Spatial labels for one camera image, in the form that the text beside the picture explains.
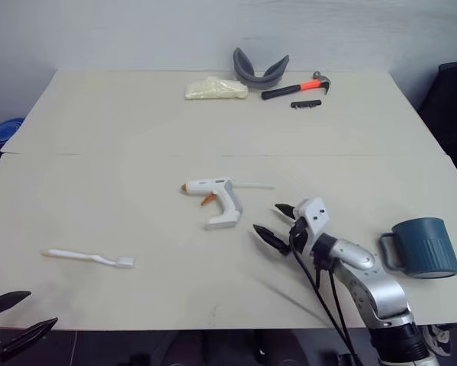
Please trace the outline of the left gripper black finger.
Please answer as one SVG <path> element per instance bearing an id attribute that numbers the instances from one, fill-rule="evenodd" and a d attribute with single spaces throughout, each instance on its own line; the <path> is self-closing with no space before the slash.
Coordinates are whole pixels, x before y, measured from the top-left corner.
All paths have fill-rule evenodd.
<path id="1" fill-rule="evenodd" d="M 0 359 L 12 359 L 38 343 L 56 325 L 58 318 L 39 322 L 0 348 Z"/>
<path id="2" fill-rule="evenodd" d="M 31 295 L 30 291 L 12 291 L 0 295 L 0 313 L 14 307 L 26 297 Z"/>

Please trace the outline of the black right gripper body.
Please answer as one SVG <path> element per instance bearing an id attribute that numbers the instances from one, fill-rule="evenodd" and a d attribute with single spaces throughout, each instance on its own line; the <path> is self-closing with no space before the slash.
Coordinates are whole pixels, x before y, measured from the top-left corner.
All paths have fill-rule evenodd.
<path id="1" fill-rule="evenodd" d="M 289 232 L 289 245 L 296 252 L 303 252 L 308 241 L 307 221 L 298 218 Z"/>

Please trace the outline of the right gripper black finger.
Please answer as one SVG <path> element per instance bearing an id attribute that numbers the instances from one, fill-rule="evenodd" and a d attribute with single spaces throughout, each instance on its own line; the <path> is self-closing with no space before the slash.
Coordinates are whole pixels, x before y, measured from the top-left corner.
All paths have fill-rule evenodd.
<path id="1" fill-rule="evenodd" d="M 275 208 L 280 212 L 282 219 L 287 223 L 295 221 L 294 207 L 289 204 L 276 204 Z"/>
<path id="2" fill-rule="evenodd" d="M 271 230 L 257 224 L 253 224 L 253 229 L 265 243 L 276 249 L 281 255 L 288 255 L 290 253 L 290 247 Z"/>

